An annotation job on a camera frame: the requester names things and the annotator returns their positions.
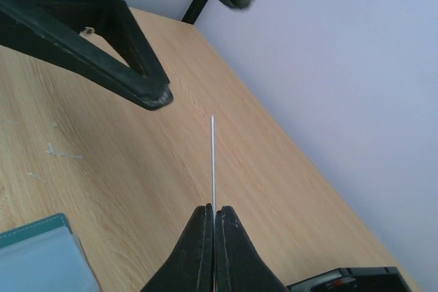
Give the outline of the teal leather card holder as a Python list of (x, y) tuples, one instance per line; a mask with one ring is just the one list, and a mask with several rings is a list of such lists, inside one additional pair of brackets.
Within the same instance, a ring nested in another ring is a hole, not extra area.
[(1, 233), (2, 291), (100, 291), (63, 213)]

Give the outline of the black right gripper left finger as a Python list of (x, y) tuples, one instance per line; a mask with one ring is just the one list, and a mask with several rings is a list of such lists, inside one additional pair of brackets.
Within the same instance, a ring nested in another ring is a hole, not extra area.
[(141, 292), (213, 290), (213, 210), (198, 206), (174, 249)]

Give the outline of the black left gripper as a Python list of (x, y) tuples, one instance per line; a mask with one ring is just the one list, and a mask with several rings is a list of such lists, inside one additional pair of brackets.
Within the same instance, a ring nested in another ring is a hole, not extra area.
[(149, 111), (173, 100), (163, 66), (122, 0), (1, 0), (1, 45)]

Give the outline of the black plastic bin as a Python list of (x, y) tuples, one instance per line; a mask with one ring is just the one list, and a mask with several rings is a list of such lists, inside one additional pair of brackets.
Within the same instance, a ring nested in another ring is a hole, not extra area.
[(411, 292), (397, 267), (341, 267), (286, 288), (291, 292)]

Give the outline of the blue patterned card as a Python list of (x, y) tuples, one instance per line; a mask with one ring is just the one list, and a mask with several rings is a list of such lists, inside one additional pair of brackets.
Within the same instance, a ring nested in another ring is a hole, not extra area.
[(215, 149), (215, 118), (211, 115), (211, 191), (212, 209), (216, 214), (216, 149)]

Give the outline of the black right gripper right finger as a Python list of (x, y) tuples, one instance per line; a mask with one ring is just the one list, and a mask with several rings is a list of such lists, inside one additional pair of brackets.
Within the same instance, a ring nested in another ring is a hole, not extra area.
[(233, 207), (217, 212), (214, 234), (218, 291), (286, 290), (257, 253)]

